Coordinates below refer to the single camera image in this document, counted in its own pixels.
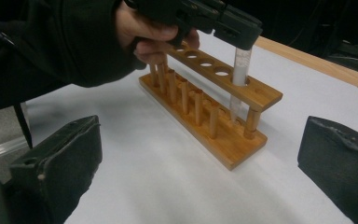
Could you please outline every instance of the black object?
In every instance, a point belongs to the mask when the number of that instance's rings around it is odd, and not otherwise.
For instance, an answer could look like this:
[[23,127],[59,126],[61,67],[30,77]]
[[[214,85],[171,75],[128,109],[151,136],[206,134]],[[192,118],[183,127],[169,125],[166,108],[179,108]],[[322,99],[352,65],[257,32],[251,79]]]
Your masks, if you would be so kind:
[[0,223],[63,223],[102,161],[97,116],[66,124],[12,162],[0,183]]
[[297,159],[299,168],[358,223],[358,132],[309,117]]
[[27,120],[25,119],[25,115],[22,112],[21,104],[13,105],[14,111],[16,112],[17,120],[21,126],[22,133],[24,134],[25,140],[27,141],[28,147],[32,148],[32,136],[31,131],[28,127]]
[[309,52],[323,9],[330,0],[224,1],[260,19],[265,38]]
[[129,7],[153,21],[177,25],[170,43],[179,46],[191,28],[201,30],[240,49],[250,49],[262,32],[261,21],[219,0],[125,0]]

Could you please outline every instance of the wooden peg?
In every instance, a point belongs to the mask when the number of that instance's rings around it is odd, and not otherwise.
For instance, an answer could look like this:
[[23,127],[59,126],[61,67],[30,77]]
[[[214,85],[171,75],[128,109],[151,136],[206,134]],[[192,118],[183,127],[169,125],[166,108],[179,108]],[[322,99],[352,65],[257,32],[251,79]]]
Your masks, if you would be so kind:
[[152,85],[153,87],[157,87],[158,86],[158,78],[157,78],[157,70],[156,70],[156,65],[155,64],[149,64],[150,67],[150,77],[152,80]]
[[249,108],[248,116],[245,123],[245,130],[243,136],[248,139],[255,138],[255,131],[257,129],[258,122],[260,121],[261,112]]
[[202,94],[203,91],[198,89],[196,90],[196,99],[195,99],[195,107],[196,107],[196,124],[202,124]]
[[172,69],[168,70],[168,81],[170,84],[170,98],[171,98],[171,103],[175,104],[176,103],[176,75],[175,75],[175,71]]
[[158,69],[159,90],[161,91],[161,93],[165,94],[165,93],[167,93],[167,88],[166,88],[166,85],[165,85],[164,64],[163,63],[158,64],[157,69]]
[[182,78],[181,81],[182,81],[181,90],[182,90],[183,113],[188,114],[188,81],[185,78]]
[[216,101],[212,101],[210,123],[209,123],[209,133],[212,139],[215,139],[217,136],[218,114],[219,114],[219,104]]
[[168,71],[169,70],[169,67],[168,67],[168,54],[165,54],[163,64],[164,64],[164,71]]

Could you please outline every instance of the black device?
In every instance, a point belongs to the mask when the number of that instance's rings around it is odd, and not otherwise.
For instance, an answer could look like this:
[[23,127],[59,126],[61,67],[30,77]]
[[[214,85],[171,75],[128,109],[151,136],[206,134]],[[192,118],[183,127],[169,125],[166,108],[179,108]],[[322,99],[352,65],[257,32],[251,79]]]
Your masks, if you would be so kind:
[[70,122],[10,164],[0,224],[58,224],[75,210],[102,161],[97,116]]
[[309,117],[298,167],[358,223],[358,132],[332,120]]
[[147,18],[179,27],[169,43],[180,46],[191,28],[217,38],[239,49],[250,49],[260,36],[262,22],[220,0],[124,0]]

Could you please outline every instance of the finger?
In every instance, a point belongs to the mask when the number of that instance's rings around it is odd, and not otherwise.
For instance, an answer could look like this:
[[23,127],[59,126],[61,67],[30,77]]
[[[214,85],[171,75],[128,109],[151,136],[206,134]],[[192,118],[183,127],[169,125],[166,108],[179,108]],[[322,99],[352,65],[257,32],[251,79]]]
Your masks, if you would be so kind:
[[139,54],[151,54],[156,52],[167,52],[167,50],[172,49],[172,45],[162,42],[154,41],[150,39],[145,39],[140,41],[136,45],[137,53]]
[[185,42],[192,49],[198,49],[200,47],[200,36],[196,29],[191,29],[185,38]]
[[147,64],[161,64],[165,60],[165,53],[156,52],[151,54],[137,54],[134,52],[135,56],[143,63]]

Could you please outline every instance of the rack hole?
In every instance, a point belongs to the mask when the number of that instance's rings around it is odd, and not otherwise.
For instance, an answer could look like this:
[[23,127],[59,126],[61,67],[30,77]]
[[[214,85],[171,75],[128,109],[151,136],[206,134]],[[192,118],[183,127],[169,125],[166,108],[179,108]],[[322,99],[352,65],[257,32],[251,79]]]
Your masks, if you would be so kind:
[[214,73],[222,77],[227,76],[230,72],[231,70],[228,67],[224,67],[224,66],[219,66],[214,69]]
[[225,116],[226,111],[222,108],[219,108],[219,116]]
[[241,126],[241,122],[238,119],[235,120],[234,124]]
[[187,53],[185,54],[185,56],[186,56],[187,58],[189,58],[189,59],[194,59],[194,58],[199,57],[199,53],[196,52],[196,51],[191,50],[191,51],[187,52]]
[[211,105],[211,101],[208,100],[208,99],[203,99],[203,100],[202,100],[202,104],[203,104],[203,105]]
[[191,90],[188,92],[188,96],[194,96],[196,94],[196,92],[194,90]]
[[186,47],[184,45],[175,48],[176,51],[184,51],[185,49]]
[[200,65],[203,67],[210,67],[213,64],[214,64],[214,60],[212,59],[208,59],[208,58],[200,59]]

